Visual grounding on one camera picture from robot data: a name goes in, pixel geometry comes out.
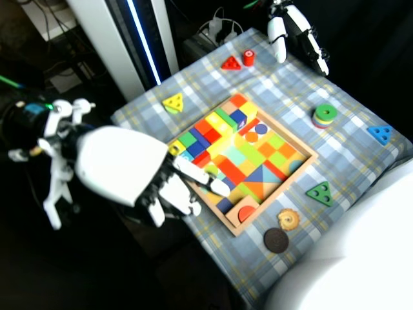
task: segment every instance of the orange circle block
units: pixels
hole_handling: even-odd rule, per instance
[[[248,142],[253,143],[253,142],[258,141],[258,135],[257,135],[256,132],[250,131],[250,132],[247,132],[247,134],[245,135],[245,139],[246,139]]]
[[[253,212],[255,211],[254,207],[246,205],[238,211],[238,220],[242,223],[245,221]]]

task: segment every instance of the triangle toy with holes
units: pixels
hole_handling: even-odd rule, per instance
[[[327,181],[320,183],[313,189],[310,189],[308,192],[305,193],[308,197],[317,200],[325,204],[327,207],[331,207],[333,205],[333,199],[331,198],[330,193],[330,185]]]
[[[182,93],[178,92],[176,95],[170,96],[162,101],[162,104],[165,107],[168,107],[172,110],[182,112],[183,111],[183,96]]]
[[[371,134],[377,141],[382,145],[386,145],[390,141],[390,136],[392,135],[391,126],[373,126],[367,129],[368,133]]]
[[[221,66],[225,70],[241,70],[241,65],[234,56],[230,56]]]

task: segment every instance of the dark brown round cookie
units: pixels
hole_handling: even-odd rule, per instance
[[[288,236],[280,228],[271,228],[264,234],[264,244],[273,253],[282,253],[288,247]]]

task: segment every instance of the tablecloth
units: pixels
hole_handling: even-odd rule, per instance
[[[220,68],[231,55],[241,62],[248,48],[256,53],[253,67],[235,71]],[[178,92],[183,93],[184,111],[169,114],[161,102]],[[390,143],[382,146],[367,132],[369,126],[387,125],[382,119],[296,58],[289,56],[285,63],[277,64],[267,37],[253,28],[131,101],[116,111],[112,120],[168,142],[236,92],[252,98],[319,153],[315,164],[237,238],[206,206],[198,217],[185,218],[247,305],[256,307],[259,297],[383,171],[397,160],[413,156],[413,146],[395,130]],[[322,103],[338,111],[326,130],[311,123],[312,111]],[[325,180],[330,183],[332,207],[305,195]],[[264,246],[263,235],[269,228],[279,227],[276,216],[284,208],[296,210],[301,222],[287,233],[288,249],[274,254]]]

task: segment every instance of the light strip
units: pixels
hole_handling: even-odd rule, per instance
[[[139,21],[139,18],[138,18],[138,16],[137,16],[137,12],[136,12],[136,8],[135,8],[135,5],[134,5],[134,2],[133,2],[133,0],[127,0],[127,1],[128,1],[129,10],[130,10],[130,12],[132,13],[132,17],[134,18],[134,22],[135,22],[135,26],[136,26],[137,32],[139,33],[139,37],[141,38],[143,48],[145,49],[146,56],[147,56],[147,58],[148,58],[148,60],[149,60],[150,67],[152,68],[152,72],[154,73],[154,77],[155,77],[156,83],[157,83],[158,85],[160,85],[160,84],[161,84],[161,80],[159,79],[159,76],[158,76],[158,74],[157,74],[157,70],[156,70],[156,67],[155,67],[155,63],[154,63],[154,60],[152,59],[152,55],[151,55],[151,53],[150,53],[148,43],[146,42],[146,37],[145,37],[145,35],[144,35],[144,33],[143,33],[143,29],[142,29],[142,26],[141,26],[141,22]]]

